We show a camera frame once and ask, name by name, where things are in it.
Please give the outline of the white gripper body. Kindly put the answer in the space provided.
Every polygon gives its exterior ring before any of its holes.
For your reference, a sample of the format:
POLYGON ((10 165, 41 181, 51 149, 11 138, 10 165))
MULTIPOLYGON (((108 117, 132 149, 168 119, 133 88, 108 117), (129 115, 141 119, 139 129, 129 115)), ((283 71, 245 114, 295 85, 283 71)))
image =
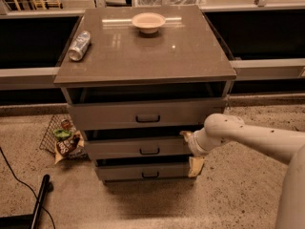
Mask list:
POLYGON ((206 156, 213 147, 205 129, 193 132, 193 136, 186 142, 194 156, 206 156))

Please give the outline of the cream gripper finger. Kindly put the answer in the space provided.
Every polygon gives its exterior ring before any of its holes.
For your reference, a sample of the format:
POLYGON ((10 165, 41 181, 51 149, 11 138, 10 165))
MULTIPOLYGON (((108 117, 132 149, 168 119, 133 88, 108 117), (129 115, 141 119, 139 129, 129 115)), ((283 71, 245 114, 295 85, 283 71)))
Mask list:
POLYGON ((204 166, 205 158, 202 156, 190 156, 189 157, 189 173, 188 177, 197 177, 201 174, 204 166))
POLYGON ((189 141, 190 138, 193 136, 193 132, 191 131, 181 131, 179 134, 183 136, 185 141, 189 141))

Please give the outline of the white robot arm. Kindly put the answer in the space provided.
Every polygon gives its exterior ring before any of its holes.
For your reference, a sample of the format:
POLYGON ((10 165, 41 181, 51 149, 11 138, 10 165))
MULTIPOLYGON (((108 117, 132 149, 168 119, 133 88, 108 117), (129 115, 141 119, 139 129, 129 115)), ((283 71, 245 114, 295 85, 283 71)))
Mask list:
POLYGON ((204 157, 230 141, 238 142, 288 166, 275 229, 305 229, 305 133, 248 125, 235 115, 211 114, 204 127, 180 133, 191 153, 190 177, 202 170, 204 157))

